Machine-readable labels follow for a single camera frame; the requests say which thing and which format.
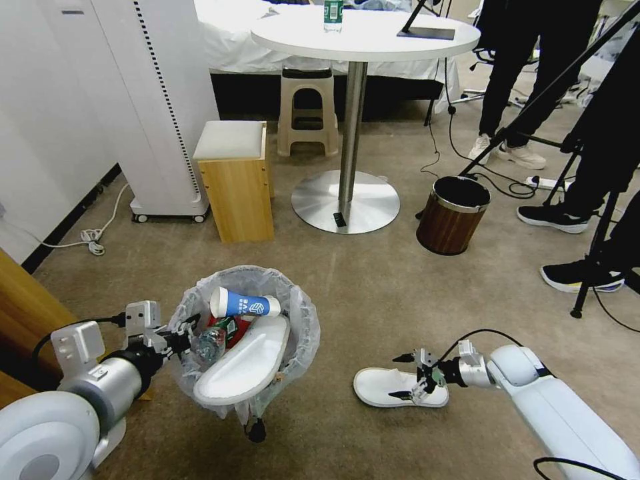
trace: round table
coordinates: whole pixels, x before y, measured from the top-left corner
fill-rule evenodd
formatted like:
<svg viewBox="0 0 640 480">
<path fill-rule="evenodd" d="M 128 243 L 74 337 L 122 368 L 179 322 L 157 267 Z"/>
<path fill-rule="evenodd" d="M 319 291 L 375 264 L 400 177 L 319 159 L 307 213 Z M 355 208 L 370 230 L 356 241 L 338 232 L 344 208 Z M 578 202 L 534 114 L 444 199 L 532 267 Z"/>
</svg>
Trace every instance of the round table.
<svg viewBox="0 0 640 480">
<path fill-rule="evenodd" d="M 453 40 L 398 37 L 408 18 L 405 12 L 345 10 L 342 32 L 325 33 L 322 7 L 300 7 L 262 18 L 251 29 L 253 40 L 272 50 L 349 62 L 341 168 L 302 181 L 291 196 L 296 214 L 316 228 L 369 232 L 392 222 L 400 211 L 390 184 L 355 170 L 368 62 L 450 57 L 472 50 L 480 37 L 466 23 L 431 15 L 418 15 L 413 26 L 454 29 Z"/>
</svg>

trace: person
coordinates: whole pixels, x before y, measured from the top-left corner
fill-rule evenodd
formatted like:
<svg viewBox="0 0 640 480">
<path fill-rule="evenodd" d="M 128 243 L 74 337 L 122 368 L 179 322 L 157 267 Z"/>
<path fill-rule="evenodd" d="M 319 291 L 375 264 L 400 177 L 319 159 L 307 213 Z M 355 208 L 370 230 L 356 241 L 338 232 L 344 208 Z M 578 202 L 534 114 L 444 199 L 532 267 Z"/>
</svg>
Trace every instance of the person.
<svg viewBox="0 0 640 480">
<path fill-rule="evenodd" d="M 589 219 L 602 206 L 610 192 L 624 192 L 640 165 L 636 148 L 637 123 L 625 112 L 640 111 L 640 99 L 632 95 L 621 101 L 620 88 L 629 81 L 640 58 L 640 29 L 633 36 L 594 94 L 578 123 L 565 139 L 582 144 L 575 181 L 563 202 L 541 207 L 518 207 L 517 216 L 525 223 L 556 228 L 566 233 L 582 233 Z M 582 282 L 600 291 L 616 291 L 634 267 L 640 267 L 640 192 L 627 206 L 611 231 L 595 262 L 578 260 L 546 265 L 540 272 L 544 281 L 565 292 L 578 292 Z"/>
<path fill-rule="evenodd" d="M 560 75 L 586 48 L 602 0 L 508 0 L 504 10 L 504 31 L 495 50 L 493 70 L 483 99 L 479 136 L 469 152 L 475 159 L 489 146 L 507 106 L 511 89 L 533 52 L 540 36 L 538 72 L 527 105 Z M 560 99 L 577 78 L 579 68 L 553 87 L 553 92 L 529 110 L 519 131 L 532 135 L 549 118 Z M 527 139 L 510 135 L 498 148 L 500 157 L 534 170 L 547 161 L 534 152 Z M 480 161 L 485 164 L 489 156 Z"/>
</svg>

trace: wooden stool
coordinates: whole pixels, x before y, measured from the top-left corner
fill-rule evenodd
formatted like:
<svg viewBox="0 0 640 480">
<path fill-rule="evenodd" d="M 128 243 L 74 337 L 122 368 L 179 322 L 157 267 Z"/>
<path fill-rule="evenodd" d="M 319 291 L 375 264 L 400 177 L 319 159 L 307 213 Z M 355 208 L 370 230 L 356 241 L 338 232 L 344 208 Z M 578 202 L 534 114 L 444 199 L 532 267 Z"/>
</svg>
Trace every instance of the wooden stool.
<svg viewBox="0 0 640 480">
<path fill-rule="evenodd" d="M 284 68 L 280 80 L 280 120 L 278 121 L 278 155 L 289 157 L 294 142 L 320 142 L 325 155 L 338 153 L 338 119 L 333 104 L 333 72 L 331 69 L 306 71 Z M 296 109 L 293 98 L 304 89 L 316 90 L 322 98 L 322 108 Z M 300 118 L 322 119 L 318 130 L 293 128 Z"/>
<path fill-rule="evenodd" d="M 273 240 L 267 124 L 208 121 L 195 148 L 223 243 Z"/>
</svg>

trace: black pants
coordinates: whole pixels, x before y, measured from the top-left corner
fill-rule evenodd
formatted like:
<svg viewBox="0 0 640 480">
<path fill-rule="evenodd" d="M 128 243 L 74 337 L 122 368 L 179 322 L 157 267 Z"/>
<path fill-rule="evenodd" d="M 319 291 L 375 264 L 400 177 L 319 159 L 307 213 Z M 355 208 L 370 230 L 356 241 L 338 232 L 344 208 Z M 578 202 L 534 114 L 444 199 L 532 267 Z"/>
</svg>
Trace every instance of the black pants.
<svg viewBox="0 0 640 480">
<path fill-rule="evenodd" d="M 601 0 L 509 0 L 501 42 L 482 105 L 480 134 L 495 134 L 511 89 L 525 66 L 540 36 L 540 62 L 527 102 L 530 103 L 575 60 L 589 43 Z M 549 118 L 558 99 L 577 78 L 579 69 L 553 89 L 553 94 L 536 103 L 518 130 L 532 135 Z M 527 143 L 513 135 L 507 139 L 512 147 Z"/>
<path fill-rule="evenodd" d="M 637 95 L 619 97 L 637 70 L 639 55 L 640 30 L 636 30 L 568 135 L 583 145 L 575 182 L 563 204 L 571 215 L 588 217 L 600 208 L 606 194 L 626 191 L 640 164 L 637 123 L 628 121 L 629 112 L 640 110 L 640 99 Z M 612 270 L 640 267 L 640 192 L 614 226 L 600 255 Z"/>
</svg>

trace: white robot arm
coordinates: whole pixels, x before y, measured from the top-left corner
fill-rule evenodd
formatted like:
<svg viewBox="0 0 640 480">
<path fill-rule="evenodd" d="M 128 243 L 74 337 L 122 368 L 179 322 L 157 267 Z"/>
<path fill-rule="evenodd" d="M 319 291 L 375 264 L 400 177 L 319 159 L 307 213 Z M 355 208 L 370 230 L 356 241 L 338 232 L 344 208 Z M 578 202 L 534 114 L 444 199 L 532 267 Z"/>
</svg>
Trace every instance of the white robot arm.
<svg viewBox="0 0 640 480">
<path fill-rule="evenodd" d="M 63 371 L 57 391 L 30 395 L 0 411 L 3 480 L 88 480 L 120 443 L 125 414 L 174 353 L 190 348 L 199 315 L 165 331 L 154 301 L 125 310 L 124 349 L 98 363 L 105 345 L 94 321 L 51 334 Z"/>
<path fill-rule="evenodd" d="M 485 360 L 470 340 L 460 341 L 459 356 L 433 361 L 426 350 L 396 361 L 416 361 L 418 383 L 412 391 L 390 392 L 418 403 L 436 386 L 504 390 L 550 456 L 582 463 L 624 479 L 640 479 L 638 459 L 622 439 L 566 383 L 556 378 L 528 348 L 500 347 Z M 570 480 L 606 478 L 584 467 L 558 463 Z"/>
</svg>

